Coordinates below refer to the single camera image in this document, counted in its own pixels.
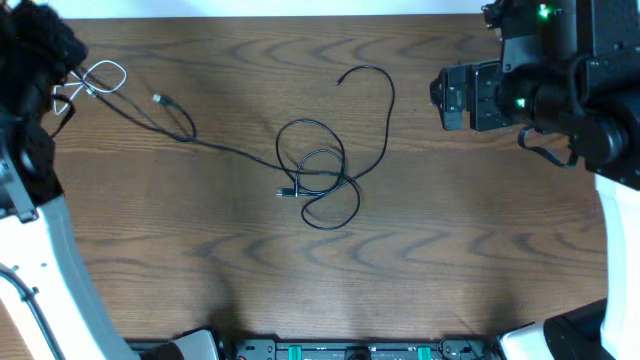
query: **black wire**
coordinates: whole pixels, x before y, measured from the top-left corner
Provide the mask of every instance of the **black wire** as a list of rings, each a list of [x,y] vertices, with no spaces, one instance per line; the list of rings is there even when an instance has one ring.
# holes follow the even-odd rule
[[[580,77],[580,105],[586,105],[591,97],[591,87],[589,86],[589,73],[585,72],[584,77]]]
[[[216,150],[221,150],[221,151],[228,151],[240,156],[243,156],[245,158],[248,158],[250,160],[253,160],[261,165],[267,166],[269,168],[272,169],[276,169],[276,170],[281,170],[282,172],[284,172],[289,179],[293,182],[293,186],[294,186],[294,192],[296,197],[297,196],[314,196],[315,198],[308,201],[303,207],[302,210],[300,212],[302,220],[307,223],[309,226],[315,228],[315,229],[319,229],[319,230],[336,230],[339,229],[345,225],[347,225],[358,213],[358,211],[360,210],[360,203],[361,203],[361,197],[360,197],[360,191],[358,189],[358,185],[356,183],[356,180],[361,178],[362,176],[368,174],[369,172],[371,172],[376,166],[378,166],[378,164],[380,163],[380,161],[382,161],[382,158],[384,157],[386,150],[387,150],[387,144],[389,142],[389,127],[391,124],[391,113],[393,112],[393,106],[395,104],[395,99],[396,99],[396,88],[395,85],[393,84],[393,80],[391,79],[391,76],[389,76],[389,74],[377,67],[377,66],[372,66],[372,65],[360,65],[360,66],[356,66],[350,70],[348,70],[346,73],[344,73],[336,82],[336,86],[339,86],[340,84],[342,84],[342,82],[347,78],[347,76],[349,74],[351,74],[354,71],[360,70],[360,69],[371,69],[371,70],[376,70],[381,72],[382,74],[384,74],[387,78],[387,80],[389,81],[389,85],[391,86],[391,104],[389,105],[389,111],[387,112],[387,117],[386,117],[386,126],[385,126],[385,135],[384,135],[384,143],[382,146],[382,150],[380,151],[380,155],[378,156],[378,158],[365,170],[363,170],[362,172],[358,173],[357,175],[350,177],[346,174],[346,153],[345,153],[345,149],[344,149],[344,145],[342,144],[342,141],[340,140],[340,138],[338,137],[338,135],[336,135],[336,133],[333,132],[333,130],[331,130],[328,126],[324,125],[323,123],[321,123],[320,121],[317,120],[312,120],[312,119],[298,119],[298,120],[293,120],[287,124],[285,124],[280,131],[278,132],[278,135],[276,136],[276,141],[275,141],[275,147],[276,147],[276,156],[278,158],[278,164],[279,165],[275,165],[272,164],[268,161],[262,160],[261,158],[252,155],[248,152],[230,147],[230,146],[226,146],[226,145],[222,145],[222,144],[218,144],[218,143],[213,143],[213,142],[209,142],[206,140],[202,140],[200,138],[197,137],[197,127],[195,122],[193,121],[193,119],[191,118],[191,116],[189,115],[189,113],[184,110],[180,105],[176,104],[174,101],[172,101],[169,98],[163,97],[163,101],[159,102],[160,105],[162,106],[168,106],[168,107],[174,107],[176,108],[178,111],[180,111],[185,118],[187,119],[187,121],[189,121],[189,124],[191,125],[191,129],[192,129],[192,134],[188,135],[179,135],[176,134],[174,132],[168,131],[165,128],[163,128],[162,126],[158,125],[158,123],[156,123],[153,118],[151,116],[149,116],[146,112],[144,112],[142,109],[140,109],[140,107],[133,102],[131,99],[129,99],[127,96],[123,95],[122,93],[120,93],[119,91],[114,91],[113,93],[118,96],[119,98],[121,98],[122,100],[124,100],[125,102],[127,102],[128,104],[130,104],[137,112],[138,114],[143,117],[144,119],[146,119],[147,121],[149,121],[149,124],[146,124],[140,120],[135,119],[134,117],[132,117],[131,115],[125,113],[124,111],[122,111],[120,108],[118,108],[117,106],[113,105],[109,100],[105,99],[104,97],[102,97],[100,94],[96,93],[96,98],[98,100],[100,100],[103,104],[105,104],[107,107],[109,107],[111,110],[115,111],[117,114],[119,114],[120,116],[124,117],[125,119],[129,120],[130,122],[132,122],[133,124],[145,129],[145,130],[149,130],[149,131],[153,131],[159,134],[163,134],[165,136],[168,136],[176,141],[179,142],[188,142],[188,143],[193,143],[196,145],[201,145],[204,147],[208,147],[208,148],[212,148],[212,149],[216,149]],[[83,68],[80,68],[80,70],[83,73],[86,73],[86,71]],[[88,84],[83,80],[83,76],[82,74],[80,74],[80,76],[78,76],[80,78],[80,81],[87,87]],[[100,80],[96,79],[95,77],[93,77],[91,74],[89,74],[87,77],[91,78],[92,81],[95,81],[97,84],[103,86],[103,87],[107,87],[105,84],[103,84],[102,82],[100,82]],[[333,136],[333,138],[338,142],[338,144],[340,145],[340,154],[337,154],[336,152],[330,151],[330,150],[326,150],[326,149],[322,149],[322,150],[315,150],[309,154],[307,154],[302,161],[300,162],[300,164],[298,164],[298,168],[296,170],[294,169],[289,169],[284,165],[284,162],[282,161],[282,157],[280,155],[280,138],[283,134],[283,132],[288,129],[289,127],[296,125],[296,124],[312,124],[312,125],[316,125],[319,126],[321,128],[323,128],[325,131],[327,131],[331,136]],[[309,160],[310,158],[317,156],[319,154],[330,154],[332,156],[334,156],[339,162],[340,162],[340,172],[331,172],[331,171],[307,171],[304,170],[304,164],[306,163],[307,160]],[[334,184],[329,187],[328,189],[324,189],[324,190],[311,190],[305,186],[303,186],[300,183],[300,178],[299,175],[320,175],[320,176],[335,176],[336,177],[336,181],[334,182]],[[345,220],[343,221],[341,224],[336,225],[336,226],[329,226],[329,227],[324,227],[324,226],[319,226],[316,224],[313,224],[312,222],[310,222],[305,213],[308,213],[308,207],[319,201],[322,200],[324,198],[326,198],[327,196],[331,195],[332,193],[334,193],[335,191],[347,186],[347,185],[351,185],[351,187],[354,189],[355,193],[356,193],[356,197],[357,197],[357,204],[355,207],[355,210],[353,211],[353,213]]]
[[[573,150],[571,150],[571,154],[569,155],[569,159],[567,160],[567,162],[564,163],[554,153],[552,153],[551,151],[543,147],[527,145],[527,136],[529,136],[529,133],[531,133],[531,131],[533,130],[535,130],[533,126],[526,126],[526,127],[523,127],[522,130],[520,130],[520,134],[518,135],[518,145],[521,148],[525,150],[533,151],[534,153],[545,158],[547,161],[549,161],[553,165],[561,167],[563,169],[573,169],[576,167],[576,165],[578,164],[578,159],[580,157]]]
[[[51,331],[51,327],[49,327],[49,323],[47,319],[44,317],[38,302],[35,299],[35,294],[37,292],[32,291],[25,285],[20,278],[13,271],[5,270],[4,266],[0,266],[0,277],[7,280],[11,285],[16,288],[18,294],[20,294],[20,298],[23,302],[27,304],[29,310],[31,310],[31,314],[33,318],[36,320],[40,331],[42,332],[42,336],[44,340],[47,342],[49,349],[51,350],[51,354],[55,360],[64,360],[64,355],[62,354],[62,350],[60,349],[60,345],[55,339],[53,332]]]
[[[69,99],[68,97],[62,95],[62,94],[54,94],[51,95],[51,99],[53,101],[62,101],[63,103],[67,104],[67,107],[69,108],[69,110],[67,110],[67,113],[64,115],[64,118],[62,118],[62,121],[60,122],[60,125],[58,125],[58,128],[51,133],[51,138],[55,138],[56,135],[58,135],[60,133],[60,131],[62,131],[62,129],[65,127],[65,125],[67,125],[69,123],[69,120],[71,120],[71,118],[73,117],[73,115],[75,115],[76,113],[76,107],[73,106],[73,102],[71,101],[71,99]]]
[[[576,71],[578,70],[578,65],[580,62],[588,59],[588,55],[579,55],[576,56],[571,63],[569,64],[569,68],[567,69],[567,86],[569,87],[569,94],[571,95],[571,108],[573,110],[573,114],[577,116],[585,116],[584,108],[582,107],[581,102],[586,102],[585,96],[582,95],[582,101],[578,99],[578,89],[576,88]]]

